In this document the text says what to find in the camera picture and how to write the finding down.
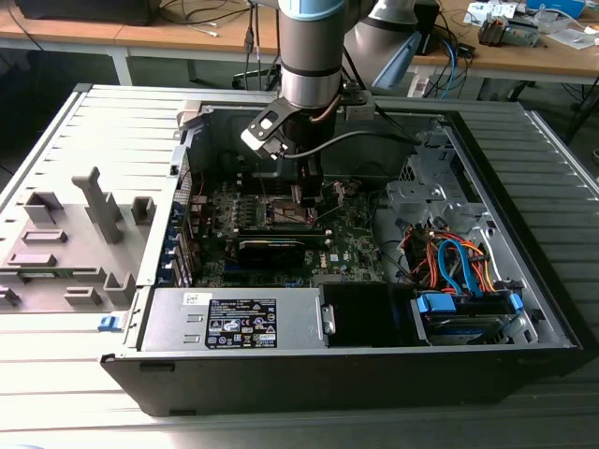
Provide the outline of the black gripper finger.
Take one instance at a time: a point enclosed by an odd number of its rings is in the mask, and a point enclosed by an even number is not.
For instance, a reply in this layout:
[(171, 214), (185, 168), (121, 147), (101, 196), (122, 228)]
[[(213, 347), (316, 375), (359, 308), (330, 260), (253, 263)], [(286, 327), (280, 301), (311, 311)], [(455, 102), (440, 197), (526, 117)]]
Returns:
[(299, 203), (303, 208), (313, 208), (322, 195), (324, 173), (320, 157), (307, 157), (299, 161)]

